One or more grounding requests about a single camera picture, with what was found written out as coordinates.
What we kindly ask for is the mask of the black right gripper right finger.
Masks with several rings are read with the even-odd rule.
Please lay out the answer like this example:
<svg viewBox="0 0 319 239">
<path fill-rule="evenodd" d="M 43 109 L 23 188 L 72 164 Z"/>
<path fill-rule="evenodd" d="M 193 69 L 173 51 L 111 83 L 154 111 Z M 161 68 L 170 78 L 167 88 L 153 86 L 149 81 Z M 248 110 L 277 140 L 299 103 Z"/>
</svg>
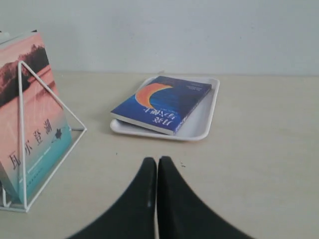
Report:
<svg viewBox="0 0 319 239">
<path fill-rule="evenodd" d="M 157 215 L 161 239 L 250 239 L 211 210 L 189 187 L 171 157 L 158 165 Z"/>
</svg>

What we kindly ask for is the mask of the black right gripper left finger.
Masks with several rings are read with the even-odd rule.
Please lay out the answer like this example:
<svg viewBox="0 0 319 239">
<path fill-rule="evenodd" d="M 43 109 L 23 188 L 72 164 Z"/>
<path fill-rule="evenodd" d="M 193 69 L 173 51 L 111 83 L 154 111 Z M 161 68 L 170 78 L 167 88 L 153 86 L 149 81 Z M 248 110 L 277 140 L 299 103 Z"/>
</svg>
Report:
<svg viewBox="0 0 319 239">
<path fill-rule="evenodd" d="M 71 239 L 154 239 L 157 164 L 143 159 L 134 179 L 118 200 Z"/>
</svg>

